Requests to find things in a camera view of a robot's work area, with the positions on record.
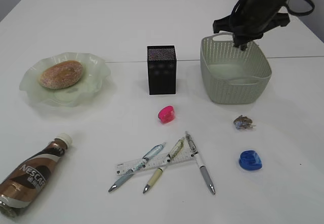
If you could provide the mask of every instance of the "bottle label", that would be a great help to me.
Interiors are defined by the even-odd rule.
[[[0,185],[0,201],[24,208],[46,185],[65,149],[51,142],[45,149],[20,164]]]

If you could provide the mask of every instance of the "ruler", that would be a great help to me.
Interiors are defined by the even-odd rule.
[[[145,165],[143,165],[139,170],[132,172],[132,174],[147,171],[147,170],[158,168],[158,167],[163,167],[166,165],[169,166],[169,165],[173,165],[173,164],[178,164],[178,163],[194,160],[193,153],[189,148],[182,149],[174,159],[172,159],[169,163],[164,164],[164,159],[167,157],[167,155],[168,155],[168,153],[164,153],[164,154],[159,154],[159,155],[153,157]],[[141,159],[137,159],[137,160],[117,164],[115,167],[116,175],[117,176],[127,175],[126,172],[129,169],[132,169],[133,167],[135,167],[140,161],[141,161]]]

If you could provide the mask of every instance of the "pen clip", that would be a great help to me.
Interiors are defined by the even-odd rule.
[[[194,144],[192,138],[191,138],[191,135],[189,135],[189,133],[186,131],[186,140],[189,144],[189,147],[192,151],[193,154],[197,154],[198,153],[198,150],[197,150],[197,147],[196,145]]]

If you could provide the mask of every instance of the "black box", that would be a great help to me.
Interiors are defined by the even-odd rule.
[[[174,46],[147,47],[150,95],[176,94],[177,58]]]

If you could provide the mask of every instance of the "green glass plate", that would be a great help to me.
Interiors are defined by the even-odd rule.
[[[82,77],[75,85],[64,89],[48,89],[39,84],[37,79],[46,69],[67,60],[79,61],[84,67]],[[53,106],[73,107],[98,92],[103,80],[109,75],[110,70],[100,57],[66,52],[42,59],[33,65],[22,78],[19,90],[26,91],[33,104],[43,102]]]

